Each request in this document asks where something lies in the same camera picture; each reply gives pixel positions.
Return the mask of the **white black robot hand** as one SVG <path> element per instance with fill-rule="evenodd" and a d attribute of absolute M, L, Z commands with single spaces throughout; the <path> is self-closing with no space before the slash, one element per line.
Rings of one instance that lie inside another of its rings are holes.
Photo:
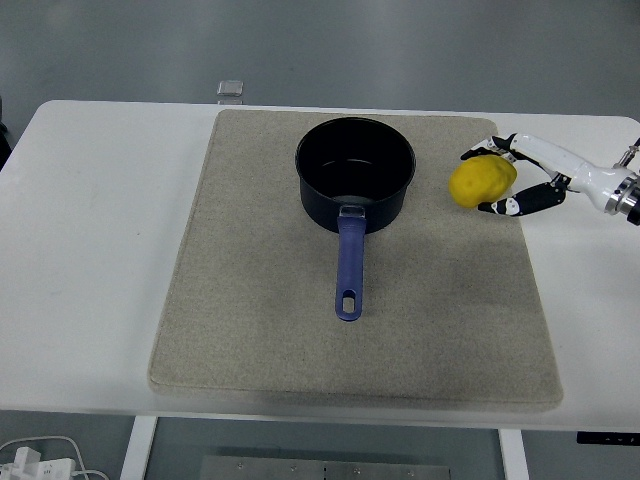
<path fill-rule="evenodd" d="M 620 161 L 604 168 L 533 135 L 514 133 L 507 138 L 489 137 L 465 152 L 461 159 L 496 154 L 511 163 L 528 161 L 549 176 L 546 183 L 505 199 L 480 203 L 480 211 L 510 217 L 530 215 L 560 205 L 568 192 L 574 192 L 586 195 L 597 210 L 621 214 L 637 225 L 639 175 L 628 168 L 637 151 L 636 144 L 630 146 Z"/>

